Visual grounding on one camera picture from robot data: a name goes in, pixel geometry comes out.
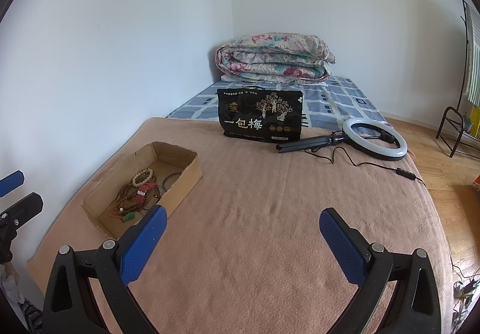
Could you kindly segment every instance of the blue gripper pad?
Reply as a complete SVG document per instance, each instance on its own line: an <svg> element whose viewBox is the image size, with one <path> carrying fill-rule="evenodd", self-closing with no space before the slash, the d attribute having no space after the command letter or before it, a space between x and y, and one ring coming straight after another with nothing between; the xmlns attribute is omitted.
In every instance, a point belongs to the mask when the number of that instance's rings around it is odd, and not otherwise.
<svg viewBox="0 0 480 334"><path fill-rule="evenodd" d="M362 286L367 278L366 262L353 242L328 209L322 211L318 224L348 282Z"/></svg>
<svg viewBox="0 0 480 334"><path fill-rule="evenodd" d="M11 192L14 189L17 189L23 182L25 177L20 170L13 172L9 176L6 176L4 179L0 180L0 197L5 196L7 193Z"/></svg>
<svg viewBox="0 0 480 334"><path fill-rule="evenodd" d="M120 278L125 286L140 277L143 268L167 227L166 214L165 208L159 206L128 250L123 254L120 263Z"/></svg>

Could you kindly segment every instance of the red watch strap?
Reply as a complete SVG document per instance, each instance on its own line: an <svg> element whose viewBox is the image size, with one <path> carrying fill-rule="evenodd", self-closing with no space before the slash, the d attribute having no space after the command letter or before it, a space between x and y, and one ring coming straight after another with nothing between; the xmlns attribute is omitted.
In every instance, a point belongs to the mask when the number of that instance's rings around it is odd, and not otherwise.
<svg viewBox="0 0 480 334"><path fill-rule="evenodd" d="M140 185L137 191L137 196L136 196L136 203L137 207L141 208L143 204L143 199L149 189L152 189L157 186L156 182L147 182L145 184Z"/></svg>

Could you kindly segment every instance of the black package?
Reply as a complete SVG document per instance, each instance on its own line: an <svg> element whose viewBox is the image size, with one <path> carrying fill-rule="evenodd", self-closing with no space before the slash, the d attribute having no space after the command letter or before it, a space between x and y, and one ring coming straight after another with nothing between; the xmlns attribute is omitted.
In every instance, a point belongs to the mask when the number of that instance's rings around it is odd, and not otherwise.
<svg viewBox="0 0 480 334"><path fill-rule="evenodd" d="M224 135L252 141L300 139L301 91L218 89L218 118Z"/></svg>

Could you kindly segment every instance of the ring light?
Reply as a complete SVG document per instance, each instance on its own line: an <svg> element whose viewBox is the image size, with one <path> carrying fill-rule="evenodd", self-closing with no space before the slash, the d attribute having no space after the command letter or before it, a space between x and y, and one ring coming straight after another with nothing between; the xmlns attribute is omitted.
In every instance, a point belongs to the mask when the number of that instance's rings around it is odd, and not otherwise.
<svg viewBox="0 0 480 334"><path fill-rule="evenodd" d="M383 147L376 145L375 143L368 141L367 139L358 135L353 129L356 127L368 128L378 132L386 132L390 134L393 138L398 148L391 149L388 147ZM399 161L405 157L407 154L407 144L405 139L397 133L392 127L387 126L386 124L379 123L370 119L364 118L350 118L343 123L343 132L348 137L348 140L345 141L352 147L360 150L363 153L371 155L372 157L382 159L385 161Z"/></svg>
<svg viewBox="0 0 480 334"><path fill-rule="evenodd" d="M398 148L392 149L376 145L366 138L358 135L353 129L357 127L375 130L380 133L380 139L384 142L394 143ZM371 119L350 118L343 123L343 130L340 134L316 136L313 138L300 139L299 141L279 143L277 149L280 153L291 151L320 149L322 147L347 143L352 147L366 153L374 158L384 161L399 161L407 154L407 144L405 139L397 133L392 127L379 123Z"/></svg>

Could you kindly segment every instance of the screw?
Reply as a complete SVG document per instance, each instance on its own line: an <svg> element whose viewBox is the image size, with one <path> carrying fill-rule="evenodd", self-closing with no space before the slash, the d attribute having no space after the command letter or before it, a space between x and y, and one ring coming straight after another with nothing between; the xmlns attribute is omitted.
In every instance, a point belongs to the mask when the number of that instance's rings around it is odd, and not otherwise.
<svg viewBox="0 0 480 334"><path fill-rule="evenodd" d="M417 249L417 255L420 258L426 258L427 257L427 252L424 249Z"/></svg>
<svg viewBox="0 0 480 334"><path fill-rule="evenodd" d="M105 242L103 242L102 246L105 250L113 249L115 247L115 241L114 240L106 240Z"/></svg>
<svg viewBox="0 0 480 334"><path fill-rule="evenodd" d="M67 246L67 245L63 245L63 246L59 249L59 253L60 253L60 254L67 254L69 251L70 251L70 246Z"/></svg>
<svg viewBox="0 0 480 334"><path fill-rule="evenodd" d="M385 250L383 245L381 243L378 243L378 242L372 243L371 244L371 249L376 253L383 253L383 251Z"/></svg>

